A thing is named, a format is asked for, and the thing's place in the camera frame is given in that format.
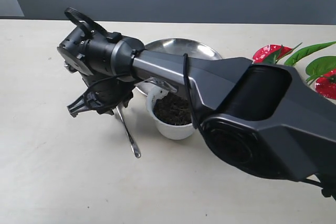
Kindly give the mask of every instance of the white table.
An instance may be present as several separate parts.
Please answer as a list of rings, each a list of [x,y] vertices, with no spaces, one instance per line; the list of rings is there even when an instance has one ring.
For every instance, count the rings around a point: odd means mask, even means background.
[[[335,26],[101,24],[144,43],[198,40],[225,58],[336,36]],[[73,28],[0,20],[0,223],[335,223],[336,203],[317,187],[244,174],[215,157],[197,133],[165,139],[137,91],[124,113],[140,159],[115,117],[72,118],[66,105],[85,85],[63,68],[56,46]],[[298,64],[301,72],[306,63]]]

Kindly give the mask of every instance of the white cup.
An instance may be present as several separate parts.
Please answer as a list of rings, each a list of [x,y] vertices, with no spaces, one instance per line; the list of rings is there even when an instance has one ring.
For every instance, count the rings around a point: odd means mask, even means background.
[[[158,131],[165,137],[172,140],[182,140],[191,136],[196,129],[194,129],[192,123],[186,125],[170,125],[159,120],[153,113],[153,108],[157,99],[162,99],[168,94],[168,91],[161,89],[160,87],[153,87],[146,98],[146,107],[154,118],[155,126]]]

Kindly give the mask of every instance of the metal spoon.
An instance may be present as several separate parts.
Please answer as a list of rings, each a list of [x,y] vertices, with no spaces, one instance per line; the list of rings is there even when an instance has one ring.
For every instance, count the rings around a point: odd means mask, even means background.
[[[116,107],[116,110],[117,110],[117,113],[119,114],[119,117],[121,119],[122,124],[124,125],[127,137],[130,140],[133,153],[134,153],[136,158],[140,158],[141,157],[140,149],[139,149],[138,145],[136,144],[135,140],[133,139],[131,133],[129,132],[129,130],[126,126],[126,123],[125,123],[125,120],[124,120],[124,117],[123,117],[123,114],[122,114],[122,111],[121,111],[122,107],[121,107],[120,104],[118,104],[118,106]]]

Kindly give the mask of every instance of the stainless steel bowl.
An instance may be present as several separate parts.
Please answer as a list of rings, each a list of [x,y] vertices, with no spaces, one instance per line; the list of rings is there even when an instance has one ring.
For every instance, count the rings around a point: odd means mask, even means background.
[[[190,39],[160,39],[147,44],[147,50],[155,52],[165,52],[172,55],[183,55],[185,53],[188,56],[198,59],[208,59],[208,60],[220,60],[222,57],[211,47],[202,44],[200,42],[190,40]],[[137,86],[137,89],[147,96],[149,91],[154,87],[151,83],[142,82]]]

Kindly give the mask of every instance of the anthurium flower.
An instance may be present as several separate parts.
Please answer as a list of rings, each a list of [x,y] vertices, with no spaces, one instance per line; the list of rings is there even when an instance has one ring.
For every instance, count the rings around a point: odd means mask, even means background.
[[[253,55],[253,61],[254,63],[260,63],[263,62],[271,53],[279,50],[281,48],[280,45],[268,45],[260,48],[256,53]],[[285,54],[287,54],[289,51],[291,51],[292,48],[289,47],[282,47],[281,53],[278,56],[277,60],[281,59]]]
[[[336,100],[336,69],[318,78],[315,83],[315,89],[324,97]]]

